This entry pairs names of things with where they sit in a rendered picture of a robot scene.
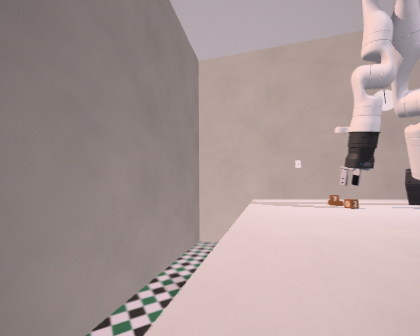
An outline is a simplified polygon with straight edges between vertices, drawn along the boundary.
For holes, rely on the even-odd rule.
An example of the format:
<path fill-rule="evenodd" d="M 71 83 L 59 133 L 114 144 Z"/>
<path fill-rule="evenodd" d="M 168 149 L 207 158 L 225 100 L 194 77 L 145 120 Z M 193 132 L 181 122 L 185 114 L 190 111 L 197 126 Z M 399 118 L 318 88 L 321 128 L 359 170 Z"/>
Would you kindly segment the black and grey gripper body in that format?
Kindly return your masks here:
<path fill-rule="evenodd" d="M 345 167 L 373 169 L 381 124 L 380 115 L 353 116 L 350 127 L 336 127 L 335 133 L 348 133 Z"/>

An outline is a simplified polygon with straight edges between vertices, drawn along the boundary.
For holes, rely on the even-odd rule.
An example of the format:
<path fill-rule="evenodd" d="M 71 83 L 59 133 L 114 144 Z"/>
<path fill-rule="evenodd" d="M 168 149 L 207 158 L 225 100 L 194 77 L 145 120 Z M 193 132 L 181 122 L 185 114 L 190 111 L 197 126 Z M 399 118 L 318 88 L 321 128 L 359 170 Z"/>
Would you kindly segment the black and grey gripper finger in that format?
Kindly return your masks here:
<path fill-rule="evenodd" d="M 340 177 L 340 185 L 347 186 L 347 180 L 348 180 L 348 170 L 356 170 L 356 168 L 350 168 L 341 166 L 341 177 Z"/>
<path fill-rule="evenodd" d="M 356 170 L 354 170 L 354 174 L 352 177 L 352 185 L 359 186 L 361 170 L 370 171 L 370 169 L 356 168 Z"/>

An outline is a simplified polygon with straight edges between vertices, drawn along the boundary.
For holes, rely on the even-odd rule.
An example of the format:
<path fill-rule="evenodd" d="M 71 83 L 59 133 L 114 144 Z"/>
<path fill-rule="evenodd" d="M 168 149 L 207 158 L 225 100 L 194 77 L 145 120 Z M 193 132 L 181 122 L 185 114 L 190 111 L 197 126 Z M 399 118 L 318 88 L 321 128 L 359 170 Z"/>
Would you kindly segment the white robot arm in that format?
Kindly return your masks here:
<path fill-rule="evenodd" d="M 391 18 L 379 7 L 378 0 L 362 0 L 362 5 L 361 58 L 376 64 L 360 66 L 352 74 L 353 116 L 381 116 L 383 99 L 368 95 L 365 90 L 386 88 L 390 84 L 396 115 L 420 116 L 420 88 L 408 90 L 410 73 L 420 57 L 418 0 L 396 0 Z M 420 180 L 420 122 L 405 128 L 405 138 L 412 177 Z"/>

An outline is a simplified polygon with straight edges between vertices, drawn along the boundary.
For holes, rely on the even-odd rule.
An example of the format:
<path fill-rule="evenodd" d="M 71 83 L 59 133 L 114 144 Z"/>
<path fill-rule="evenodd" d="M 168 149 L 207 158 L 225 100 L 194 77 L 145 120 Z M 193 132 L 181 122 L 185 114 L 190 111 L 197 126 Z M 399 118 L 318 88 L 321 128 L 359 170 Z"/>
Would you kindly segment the brown wooden tray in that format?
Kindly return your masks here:
<path fill-rule="evenodd" d="M 343 201 L 330 201 L 328 200 L 328 204 L 331 206 L 344 206 Z"/>

